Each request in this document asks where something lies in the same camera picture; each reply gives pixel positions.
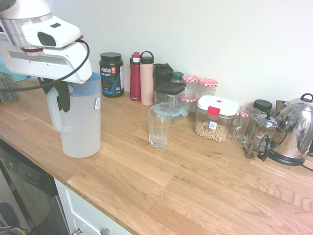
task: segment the glass mug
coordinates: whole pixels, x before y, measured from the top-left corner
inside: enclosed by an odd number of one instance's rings
[[[239,109],[238,126],[233,131],[231,141],[240,147],[245,147],[249,134],[252,130],[254,119],[261,111],[251,106],[241,106]]]

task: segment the pitcher handle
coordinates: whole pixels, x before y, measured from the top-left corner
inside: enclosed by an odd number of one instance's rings
[[[55,87],[47,93],[47,102],[49,112],[52,120],[53,129],[56,131],[63,131],[62,119],[59,111],[58,98],[59,94]]]

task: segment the label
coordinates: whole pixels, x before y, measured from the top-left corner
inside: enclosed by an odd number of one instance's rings
[[[95,101],[94,101],[94,105],[93,105],[93,108],[94,109],[100,109],[100,98],[96,98]]]
[[[213,122],[213,121],[209,121],[207,127],[210,128],[210,129],[212,129],[212,130],[216,130],[217,123],[216,123],[216,122]]]
[[[102,93],[115,96],[124,91],[124,66],[100,67]]]
[[[119,72],[121,73],[121,89],[124,89],[124,65],[119,67]]]

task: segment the power cord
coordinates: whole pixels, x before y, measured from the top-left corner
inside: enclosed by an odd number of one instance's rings
[[[303,166],[305,169],[308,169],[308,170],[310,170],[310,171],[313,171],[313,169],[308,168],[307,166],[305,166],[305,165],[303,165],[303,164],[301,164],[301,166]]]
[[[311,169],[311,168],[309,168],[309,167],[303,165],[303,163],[301,163],[301,166],[303,166],[305,169],[308,169],[308,170],[310,170],[310,171],[313,171],[313,169]]]
[[[81,39],[76,40],[76,42],[83,43],[83,44],[86,45],[87,55],[84,58],[84,60],[82,61],[82,63],[76,69],[74,69],[72,72],[70,72],[68,75],[65,75],[65,76],[63,76],[63,77],[61,77],[61,78],[59,78],[57,80],[54,80],[54,81],[51,81],[51,82],[48,82],[48,83],[44,83],[44,84],[41,84],[41,85],[38,85],[38,86],[24,87],[24,88],[10,88],[10,89],[9,88],[5,88],[5,89],[0,89],[0,92],[25,92],[25,91],[31,91],[31,90],[40,89],[40,88],[43,88],[43,87],[54,85],[54,84],[56,84],[58,82],[63,81],[64,79],[67,79],[68,77],[72,76],[73,74],[75,74],[85,64],[85,62],[88,60],[88,57],[89,57],[89,54],[90,54],[90,48],[89,48],[88,43],[86,43],[84,40],[81,40]]]

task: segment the kettle handle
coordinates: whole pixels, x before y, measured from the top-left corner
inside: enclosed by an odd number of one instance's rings
[[[47,93],[47,102],[49,112],[52,120],[53,129],[56,131],[63,131],[62,119],[59,111],[58,98],[59,94],[55,87]]]
[[[265,137],[265,151],[263,154],[258,154],[258,158],[261,159],[262,161],[265,161],[266,158],[268,157],[269,151],[270,151],[270,139],[268,136]]]
[[[306,98],[304,98],[304,97],[307,96],[307,95],[311,96],[311,99],[306,99]],[[305,94],[303,94],[303,95],[301,96],[300,99],[301,99],[302,101],[305,101],[305,102],[313,103],[313,94],[311,94],[311,93],[305,93]]]

